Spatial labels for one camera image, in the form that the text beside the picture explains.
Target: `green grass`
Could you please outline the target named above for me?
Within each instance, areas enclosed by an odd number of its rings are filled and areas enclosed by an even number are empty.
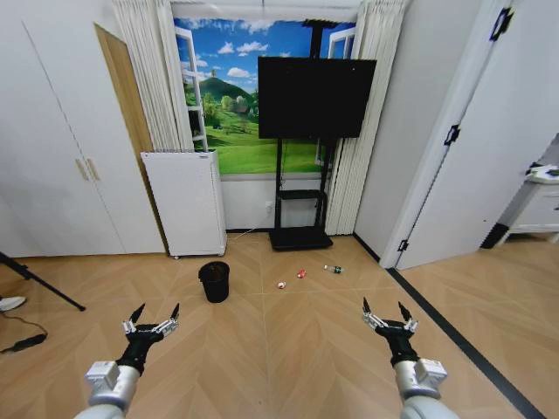
[[[261,140],[259,125],[245,116],[219,110],[222,129],[206,127],[208,146],[217,150],[222,175],[272,173],[276,170],[276,140]],[[314,164],[315,142],[284,141],[286,172],[318,172]]]

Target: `black cable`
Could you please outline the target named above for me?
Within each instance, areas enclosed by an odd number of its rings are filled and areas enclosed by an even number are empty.
[[[24,340],[18,340],[16,343],[14,343],[11,347],[6,347],[5,349],[3,349],[2,351],[0,351],[0,354],[5,354],[7,352],[18,352],[18,351],[23,351],[24,349],[26,349],[27,347],[33,347],[35,345],[38,345],[39,343],[41,343],[43,340],[46,339],[46,337],[49,335],[49,333],[46,331],[46,329],[44,327],[42,327],[41,325],[39,325],[39,323],[34,323],[32,321],[28,321],[26,319],[22,319],[21,317],[18,316],[9,316],[7,314],[5,314],[4,312],[0,312],[0,314],[2,314],[2,316],[5,319],[15,319],[15,320],[19,320],[22,323],[25,323],[26,325],[31,325],[31,326],[35,326],[38,327],[39,329],[41,329],[41,331],[43,332],[42,334],[36,334],[35,336],[31,336],[30,338],[24,339]]]

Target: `black floor strip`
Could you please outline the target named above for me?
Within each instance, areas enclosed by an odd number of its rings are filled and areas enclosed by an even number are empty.
[[[271,229],[227,229],[228,233],[246,233],[251,231],[253,233],[269,233]]]
[[[355,239],[377,262],[379,257],[359,236],[354,233]],[[545,418],[540,410],[523,395],[512,382],[499,372],[483,354],[472,345],[468,339],[454,327],[421,293],[410,284],[395,268],[386,270],[416,303],[437,323],[446,335],[462,350],[471,362],[489,379],[490,382],[527,418]]]

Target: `black tv screen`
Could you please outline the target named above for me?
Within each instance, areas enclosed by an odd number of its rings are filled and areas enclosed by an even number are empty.
[[[358,137],[375,65],[364,59],[259,57],[259,137]]]

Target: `green hill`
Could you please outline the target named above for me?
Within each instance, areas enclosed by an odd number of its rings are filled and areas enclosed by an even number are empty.
[[[206,93],[210,93],[216,102],[219,102],[224,96],[229,96],[232,99],[242,96],[248,101],[248,103],[252,103],[252,96],[249,93],[245,92],[240,87],[225,83],[217,77],[211,77],[201,82],[200,93],[202,96]]]

